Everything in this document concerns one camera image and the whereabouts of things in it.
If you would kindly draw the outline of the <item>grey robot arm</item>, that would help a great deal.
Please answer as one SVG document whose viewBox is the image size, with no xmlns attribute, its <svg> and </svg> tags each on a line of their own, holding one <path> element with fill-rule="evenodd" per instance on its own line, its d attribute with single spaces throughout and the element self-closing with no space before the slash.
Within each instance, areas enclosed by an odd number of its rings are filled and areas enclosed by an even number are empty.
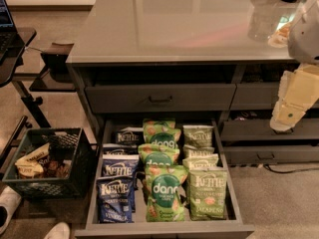
<svg viewBox="0 0 319 239">
<path fill-rule="evenodd" d="M 289 56 L 300 63 L 294 72 L 283 73 L 270 120 L 272 129 L 287 131 L 319 100 L 319 0 L 307 0 L 300 6 L 274 40 L 285 40 Z"/>
</svg>

